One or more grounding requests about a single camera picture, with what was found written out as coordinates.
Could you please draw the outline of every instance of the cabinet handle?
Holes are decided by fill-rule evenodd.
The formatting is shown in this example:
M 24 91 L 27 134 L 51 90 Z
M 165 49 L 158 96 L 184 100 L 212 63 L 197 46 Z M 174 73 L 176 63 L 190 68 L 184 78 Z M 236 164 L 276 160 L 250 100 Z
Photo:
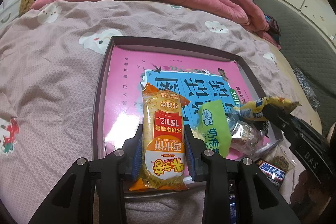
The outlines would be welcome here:
M 1 20 L 1 23 L 6 23 L 9 20 L 10 17 L 11 17 L 11 13 L 9 13 L 9 15 L 8 15 L 8 17 L 6 19 L 3 18 Z

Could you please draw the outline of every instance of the metal screw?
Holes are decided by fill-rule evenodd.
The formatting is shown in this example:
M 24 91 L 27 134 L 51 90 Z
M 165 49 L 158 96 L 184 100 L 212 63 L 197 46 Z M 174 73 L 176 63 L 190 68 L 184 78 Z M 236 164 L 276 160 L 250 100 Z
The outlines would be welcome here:
M 76 161 L 76 163 L 77 163 L 78 165 L 84 165 L 84 164 L 86 163 L 86 159 L 84 159 L 84 158 L 80 158 L 80 159 L 78 159 L 78 160 Z
M 243 158 L 243 163 L 246 165 L 251 165 L 253 163 L 253 160 L 250 158 Z
M 117 157 L 120 157 L 122 156 L 123 154 L 125 154 L 124 150 L 122 149 L 118 149 L 116 151 L 114 151 L 114 154 L 117 156 Z
M 206 150 L 204 150 L 204 152 L 203 152 L 206 156 L 212 156 L 213 155 L 213 151 L 211 150 L 211 149 L 206 149 Z

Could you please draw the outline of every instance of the rice cracker package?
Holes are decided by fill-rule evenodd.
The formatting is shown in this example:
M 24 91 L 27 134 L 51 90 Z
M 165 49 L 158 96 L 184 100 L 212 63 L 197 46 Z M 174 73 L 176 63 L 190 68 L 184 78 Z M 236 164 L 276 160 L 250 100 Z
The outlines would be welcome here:
M 184 189 L 186 166 L 182 107 L 189 100 L 147 83 L 143 92 L 142 181 L 130 190 Z

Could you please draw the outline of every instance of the pink book cover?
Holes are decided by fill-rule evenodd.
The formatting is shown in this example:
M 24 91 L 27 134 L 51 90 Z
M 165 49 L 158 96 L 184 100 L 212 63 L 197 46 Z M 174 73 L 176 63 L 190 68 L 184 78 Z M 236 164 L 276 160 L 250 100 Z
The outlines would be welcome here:
M 190 100 L 182 111 L 184 124 L 196 127 L 198 108 L 205 102 L 222 100 L 226 112 L 253 100 L 234 61 L 216 61 L 158 52 L 113 48 L 106 84 L 104 143 L 106 154 L 134 137 L 142 123 L 142 89 L 149 82 Z M 227 159 L 243 154 L 230 149 Z

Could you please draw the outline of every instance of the snack wrapper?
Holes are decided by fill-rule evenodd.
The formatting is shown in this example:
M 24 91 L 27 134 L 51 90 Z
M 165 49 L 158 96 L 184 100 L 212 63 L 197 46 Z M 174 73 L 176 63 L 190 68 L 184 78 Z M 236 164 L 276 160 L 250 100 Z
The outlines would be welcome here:
M 267 104 L 282 108 L 286 114 L 290 114 L 297 106 L 301 105 L 299 102 L 292 102 L 289 99 L 272 96 L 249 101 L 241 107 L 234 107 L 233 110 L 238 115 L 250 121 L 267 121 L 263 116 L 263 108 Z
M 204 137 L 207 149 L 227 157 L 230 149 L 231 134 L 227 125 L 225 111 L 221 100 L 203 104 L 199 109 L 198 130 Z
M 143 92 L 143 147 L 140 180 L 130 190 L 184 188 L 186 166 L 183 96 L 147 83 Z
M 256 161 L 259 169 L 268 177 L 269 181 L 279 190 L 284 182 L 286 172 L 265 160 Z

